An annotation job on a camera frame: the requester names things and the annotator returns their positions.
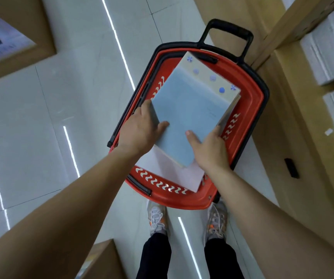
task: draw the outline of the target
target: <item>left hand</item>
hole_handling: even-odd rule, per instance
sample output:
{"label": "left hand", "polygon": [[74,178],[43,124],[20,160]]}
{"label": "left hand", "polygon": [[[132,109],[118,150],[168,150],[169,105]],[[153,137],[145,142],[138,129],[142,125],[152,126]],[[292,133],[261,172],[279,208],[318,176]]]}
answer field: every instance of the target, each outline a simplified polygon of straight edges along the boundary
{"label": "left hand", "polygon": [[153,125],[150,115],[151,100],[146,100],[123,124],[119,135],[118,148],[141,157],[151,150],[155,142],[169,126],[163,121],[157,127]]}

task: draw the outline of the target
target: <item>white marble floor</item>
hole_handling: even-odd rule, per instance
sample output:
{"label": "white marble floor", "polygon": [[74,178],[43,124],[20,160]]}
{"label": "white marble floor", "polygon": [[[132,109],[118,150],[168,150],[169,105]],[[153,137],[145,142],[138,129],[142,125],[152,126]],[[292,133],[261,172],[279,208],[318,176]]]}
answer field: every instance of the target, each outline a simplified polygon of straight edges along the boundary
{"label": "white marble floor", "polygon": [[[198,41],[205,28],[193,0],[44,4],[58,54],[0,79],[0,236],[108,153],[107,141],[155,48]],[[236,171],[277,203],[252,139]],[[202,243],[207,212],[168,213],[169,278],[209,278]],[[115,239],[131,279],[148,236],[146,199],[123,184],[96,242]],[[245,278],[263,278],[232,218],[228,243]]]}

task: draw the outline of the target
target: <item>right hand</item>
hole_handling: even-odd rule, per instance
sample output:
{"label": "right hand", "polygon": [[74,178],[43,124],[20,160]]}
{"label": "right hand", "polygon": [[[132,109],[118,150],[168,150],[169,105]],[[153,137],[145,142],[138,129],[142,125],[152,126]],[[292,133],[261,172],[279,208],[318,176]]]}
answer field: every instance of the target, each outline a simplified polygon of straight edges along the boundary
{"label": "right hand", "polygon": [[201,169],[208,174],[215,169],[230,169],[225,142],[219,134],[220,126],[216,126],[201,143],[193,131],[188,130],[185,133],[189,144],[193,148],[195,160]]}

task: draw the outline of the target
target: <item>sneaker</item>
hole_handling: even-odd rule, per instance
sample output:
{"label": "sneaker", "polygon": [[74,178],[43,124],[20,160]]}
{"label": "sneaker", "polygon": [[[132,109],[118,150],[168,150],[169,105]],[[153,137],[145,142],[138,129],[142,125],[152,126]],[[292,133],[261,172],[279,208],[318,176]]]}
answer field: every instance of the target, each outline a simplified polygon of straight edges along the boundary
{"label": "sneaker", "polygon": [[226,226],[228,224],[228,210],[222,200],[212,203],[208,210],[208,222],[203,236],[204,245],[208,240],[218,238],[226,240]]}
{"label": "sneaker", "polygon": [[150,236],[154,233],[162,233],[168,236],[167,208],[148,200],[146,204],[150,225]]}

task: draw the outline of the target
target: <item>shopping basket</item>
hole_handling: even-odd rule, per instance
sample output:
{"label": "shopping basket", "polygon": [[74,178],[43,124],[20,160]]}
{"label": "shopping basket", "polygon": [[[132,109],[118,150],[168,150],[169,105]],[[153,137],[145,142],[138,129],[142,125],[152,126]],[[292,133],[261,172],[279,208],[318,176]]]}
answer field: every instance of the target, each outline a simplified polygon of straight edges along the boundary
{"label": "shopping basket", "polygon": [[[234,34],[246,40],[242,54],[237,57],[220,48],[204,43],[211,28]],[[152,99],[168,79],[187,51],[200,59],[222,77],[241,89],[241,98],[223,131],[230,167],[234,169],[268,99],[269,89],[258,74],[244,62],[253,34],[247,29],[218,19],[212,19],[198,42],[171,42],[155,50],[137,88],[119,121],[108,147],[118,144],[119,130],[144,100]],[[146,198],[178,209],[205,209],[220,195],[207,175],[202,178],[198,192],[189,191],[168,179],[134,166],[126,182]]]}

